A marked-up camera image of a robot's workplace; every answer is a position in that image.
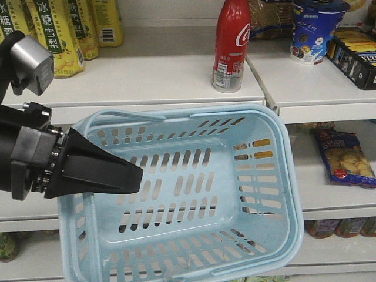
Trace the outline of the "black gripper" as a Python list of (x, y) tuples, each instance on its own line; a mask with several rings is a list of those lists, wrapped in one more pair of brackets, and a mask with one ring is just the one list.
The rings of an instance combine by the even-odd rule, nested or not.
[[(46, 187), (47, 199), (78, 193), (139, 191), (143, 176), (139, 166), (97, 147), (73, 128), (57, 149), (63, 130), (51, 125), (52, 109), (35, 102), (24, 103), (23, 109), (11, 152), (13, 199), (25, 200), (33, 185), (39, 191)], [(51, 171), (48, 182), (43, 175)]]

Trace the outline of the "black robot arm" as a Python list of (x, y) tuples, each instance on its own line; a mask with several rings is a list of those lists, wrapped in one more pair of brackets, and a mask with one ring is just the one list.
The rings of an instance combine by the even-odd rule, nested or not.
[[(1, 94), (41, 95), (54, 77), (53, 55), (35, 38), (13, 31), (1, 43)], [(52, 109), (29, 102), (1, 106), (1, 190), (15, 200), (29, 192), (47, 199), (86, 192), (131, 194), (143, 171), (88, 141), (75, 129), (51, 125)]]

